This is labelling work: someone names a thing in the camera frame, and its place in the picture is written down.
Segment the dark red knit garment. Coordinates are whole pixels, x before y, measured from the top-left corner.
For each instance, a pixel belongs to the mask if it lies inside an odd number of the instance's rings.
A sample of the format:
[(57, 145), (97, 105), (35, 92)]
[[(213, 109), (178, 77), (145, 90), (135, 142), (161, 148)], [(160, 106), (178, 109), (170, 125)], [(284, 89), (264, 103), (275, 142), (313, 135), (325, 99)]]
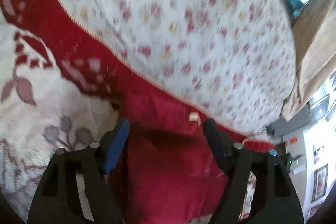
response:
[(160, 96), (121, 101), (130, 132), (109, 182), (126, 223), (186, 223), (215, 211), (227, 176), (191, 113)]

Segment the red and white floral blanket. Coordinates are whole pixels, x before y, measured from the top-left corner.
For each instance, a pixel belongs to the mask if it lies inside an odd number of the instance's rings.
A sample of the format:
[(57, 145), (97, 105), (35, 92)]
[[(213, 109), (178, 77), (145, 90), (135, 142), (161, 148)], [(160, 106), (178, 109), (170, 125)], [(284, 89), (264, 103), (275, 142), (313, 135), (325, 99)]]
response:
[[(181, 102), (200, 127), (212, 117), (132, 69), (59, 0), (1, 0), (1, 192), (21, 220), (55, 150), (99, 141), (122, 117), (128, 95)], [(263, 135), (214, 120), (235, 141), (271, 147)]]

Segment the beige curtain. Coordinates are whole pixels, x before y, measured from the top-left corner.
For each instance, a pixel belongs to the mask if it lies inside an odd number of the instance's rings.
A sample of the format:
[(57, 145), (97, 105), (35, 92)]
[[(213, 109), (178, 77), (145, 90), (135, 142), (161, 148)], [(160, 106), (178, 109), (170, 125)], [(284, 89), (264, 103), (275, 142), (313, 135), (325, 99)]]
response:
[(309, 0), (292, 30), (297, 70), (281, 113), (287, 122), (335, 71), (335, 0)]

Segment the floral white bed sheet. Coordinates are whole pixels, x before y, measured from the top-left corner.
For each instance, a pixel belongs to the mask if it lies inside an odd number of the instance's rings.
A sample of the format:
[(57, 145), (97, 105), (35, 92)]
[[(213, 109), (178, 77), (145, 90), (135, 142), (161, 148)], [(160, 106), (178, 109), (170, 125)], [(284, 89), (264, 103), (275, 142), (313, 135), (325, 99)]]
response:
[(59, 0), (131, 68), (260, 138), (294, 85), (281, 0)]

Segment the framed picture on wall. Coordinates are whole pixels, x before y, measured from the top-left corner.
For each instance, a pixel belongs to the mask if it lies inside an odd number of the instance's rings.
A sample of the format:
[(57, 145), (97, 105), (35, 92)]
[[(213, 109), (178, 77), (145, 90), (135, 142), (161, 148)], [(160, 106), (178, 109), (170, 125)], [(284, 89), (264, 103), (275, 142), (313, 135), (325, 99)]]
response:
[(313, 194), (311, 202), (319, 200), (326, 194), (328, 167), (328, 164), (326, 164), (314, 171)]

